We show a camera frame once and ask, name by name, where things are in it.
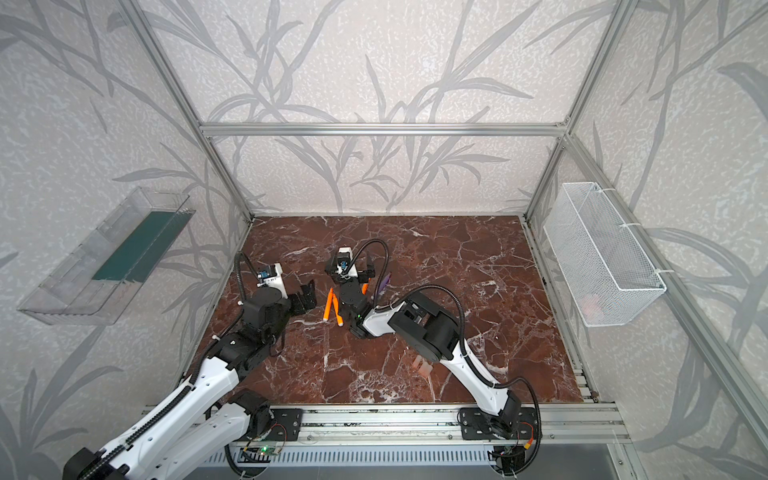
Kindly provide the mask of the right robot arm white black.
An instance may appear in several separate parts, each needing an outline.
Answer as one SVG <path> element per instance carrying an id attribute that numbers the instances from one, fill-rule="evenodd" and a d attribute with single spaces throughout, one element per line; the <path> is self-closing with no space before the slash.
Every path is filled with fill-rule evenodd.
<path id="1" fill-rule="evenodd" d="M 450 290 L 424 285 L 379 310 L 363 291 L 363 285 L 375 276 L 375 268 L 369 265 L 358 270 L 350 248 L 333 254 L 325 271 L 335 284 L 341 308 L 337 316 L 353 335 L 360 339 L 399 336 L 422 359 L 445 366 L 472 395 L 476 405 L 457 414 L 464 440 L 523 440 L 529 448 L 541 439 L 541 412 L 530 383 L 522 377 L 498 382 L 467 344 L 465 318 L 454 317 L 424 294 L 426 290 L 442 291 L 458 303 Z"/>

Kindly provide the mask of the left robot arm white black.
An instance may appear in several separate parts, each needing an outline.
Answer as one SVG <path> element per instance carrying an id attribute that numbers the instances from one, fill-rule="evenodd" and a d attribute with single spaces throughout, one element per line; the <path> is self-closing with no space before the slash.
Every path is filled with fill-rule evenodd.
<path id="1" fill-rule="evenodd" d="M 316 285 L 293 294 L 263 285 L 244 299 L 235 329 L 213 341 L 188 377 L 98 451 L 83 448 L 65 479 L 181 479 L 217 450 L 276 422 L 268 400 L 238 385 L 271 355 L 289 320 L 317 306 Z"/>

